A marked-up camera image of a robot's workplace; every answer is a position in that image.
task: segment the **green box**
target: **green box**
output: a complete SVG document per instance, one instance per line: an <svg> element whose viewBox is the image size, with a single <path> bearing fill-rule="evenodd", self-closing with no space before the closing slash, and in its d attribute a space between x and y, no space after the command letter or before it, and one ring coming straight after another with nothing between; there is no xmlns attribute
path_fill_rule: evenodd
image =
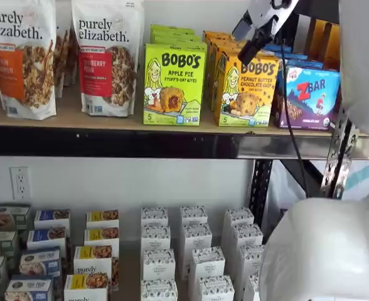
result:
<svg viewBox="0 0 369 301"><path fill-rule="evenodd" d="M146 44L144 124L199 125L205 49Z"/></svg>
<svg viewBox="0 0 369 301"><path fill-rule="evenodd" d="M151 31L159 30L159 31L175 31L178 33L184 34L194 34L195 31L191 28L182 28L182 27L175 27L175 26L166 26L166 25L159 25L159 24L151 24Z"/></svg>

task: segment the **cookie image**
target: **cookie image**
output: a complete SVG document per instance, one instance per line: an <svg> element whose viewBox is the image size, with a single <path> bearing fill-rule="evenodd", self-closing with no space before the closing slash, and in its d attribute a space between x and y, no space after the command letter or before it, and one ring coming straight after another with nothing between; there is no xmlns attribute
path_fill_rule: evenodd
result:
<svg viewBox="0 0 369 301"><path fill-rule="evenodd" d="M180 112L184 97L183 90L174 87L163 88L159 94L161 106L166 113Z"/></svg>

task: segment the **purely elizabeth granola bag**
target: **purely elizabeth granola bag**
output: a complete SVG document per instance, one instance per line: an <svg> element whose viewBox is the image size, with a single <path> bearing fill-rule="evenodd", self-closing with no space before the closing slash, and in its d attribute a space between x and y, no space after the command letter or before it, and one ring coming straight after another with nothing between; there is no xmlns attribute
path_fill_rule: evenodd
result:
<svg viewBox="0 0 369 301"><path fill-rule="evenodd" d="M143 0L73 0L82 111L133 114L144 29Z"/></svg>
<svg viewBox="0 0 369 301"><path fill-rule="evenodd" d="M55 0L0 0L0 94L9 117L56 115Z"/></svg>

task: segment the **bobo's box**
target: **bobo's box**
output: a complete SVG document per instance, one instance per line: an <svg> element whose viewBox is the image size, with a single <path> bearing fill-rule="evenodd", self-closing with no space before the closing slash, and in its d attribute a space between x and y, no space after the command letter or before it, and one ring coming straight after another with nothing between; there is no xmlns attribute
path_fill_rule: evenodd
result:
<svg viewBox="0 0 369 301"><path fill-rule="evenodd" d="M53 280L49 276L15 275L4 293L5 301L53 301Z"/></svg>
<svg viewBox="0 0 369 301"><path fill-rule="evenodd" d="M278 127L287 128L283 75L278 77L275 120ZM340 73L287 66L286 92L291 126L294 129L329 130L336 110Z"/></svg>
<svg viewBox="0 0 369 301"><path fill-rule="evenodd" d="M248 66L224 51L218 64L215 120L219 126L267 127L279 59L258 54Z"/></svg>
<svg viewBox="0 0 369 301"><path fill-rule="evenodd" d="M205 50L146 44L144 124L199 125Z"/></svg>
<svg viewBox="0 0 369 301"><path fill-rule="evenodd" d="M107 301L108 276L104 273L68 275L65 301Z"/></svg>

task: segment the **bobo's peanut butter chocolate chip box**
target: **bobo's peanut butter chocolate chip box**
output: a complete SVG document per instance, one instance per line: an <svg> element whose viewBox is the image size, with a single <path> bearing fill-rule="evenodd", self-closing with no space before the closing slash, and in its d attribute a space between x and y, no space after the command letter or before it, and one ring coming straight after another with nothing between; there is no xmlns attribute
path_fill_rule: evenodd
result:
<svg viewBox="0 0 369 301"><path fill-rule="evenodd" d="M146 45L144 124L199 125L205 49Z"/></svg>
<svg viewBox="0 0 369 301"><path fill-rule="evenodd" d="M273 56L259 54L245 66L237 52L224 51L218 67L217 124L268 126L278 67Z"/></svg>

